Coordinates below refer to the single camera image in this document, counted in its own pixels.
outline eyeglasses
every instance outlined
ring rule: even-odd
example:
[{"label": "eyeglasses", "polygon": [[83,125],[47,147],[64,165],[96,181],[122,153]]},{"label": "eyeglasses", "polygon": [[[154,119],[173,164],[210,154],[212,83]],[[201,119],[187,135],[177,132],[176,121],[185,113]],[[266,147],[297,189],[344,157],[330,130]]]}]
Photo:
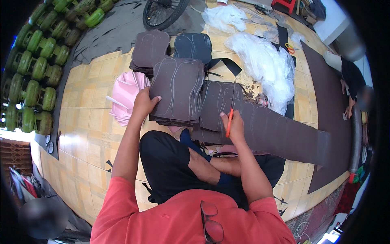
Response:
[{"label": "eyeglasses", "polygon": [[204,229],[204,238],[206,244],[216,244],[223,240],[222,225],[214,220],[209,219],[218,214],[218,209],[213,203],[200,201],[200,211]]}]

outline pink paper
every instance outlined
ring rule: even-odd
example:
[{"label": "pink paper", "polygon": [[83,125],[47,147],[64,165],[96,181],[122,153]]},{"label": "pink paper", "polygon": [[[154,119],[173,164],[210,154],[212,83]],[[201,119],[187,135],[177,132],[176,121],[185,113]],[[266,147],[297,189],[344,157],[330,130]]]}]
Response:
[{"label": "pink paper", "polygon": [[133,112],[134,101],[138,92],[150,86],[150,81],[144,73],[123,72],[112,88],[112,98],[125,107],[113,102],[110,114],[121,126],[126,126]]},{"label": "pink paper", "polygon": [[223,145],[219,150],[219,153],[237,153],[237,149],[233,145]]},{"label": "pink paper", "polygon": [[182,126],[181,127],[180,126],[173,126],[173,125],[168,126],[168,129],[172,134],[175,132],[178,132],[181,128],[183,128],[183,127]]}]

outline knee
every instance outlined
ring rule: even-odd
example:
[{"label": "knee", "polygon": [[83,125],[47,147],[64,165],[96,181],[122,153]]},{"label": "knee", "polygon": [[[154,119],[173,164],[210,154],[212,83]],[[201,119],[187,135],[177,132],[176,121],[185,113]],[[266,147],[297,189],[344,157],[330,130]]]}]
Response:
[{"label": "knee", "polygon": [[146,132],[140,139],[140,155],[144,155],[145,153],[155,153],[156,149],[162,144],[162,138],[167,135],[167,133],[158,130],[150,130]]}]

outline orange scissors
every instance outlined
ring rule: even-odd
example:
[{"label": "orange scissors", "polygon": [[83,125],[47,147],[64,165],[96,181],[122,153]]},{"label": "orange scissors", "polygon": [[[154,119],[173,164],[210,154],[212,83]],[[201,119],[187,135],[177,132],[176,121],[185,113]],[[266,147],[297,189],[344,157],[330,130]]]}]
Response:
[{"label": "orange scissors", "polygon": [[230,106],[229,121],[227,122],[227,130],[226,130],[226,137],[227,137],[227,138],[228,138],[229,135],[230,135],[230,125],[231,125],[232,119],[233,119],[234,89],[235,89],[235,87],[236,87],[236,79],[234,78],[232,105]]},{"label": "orange scissors", "polygon": [[295,53],[295,48],[291,44],[286,43],[285,46],[291,54]]}]

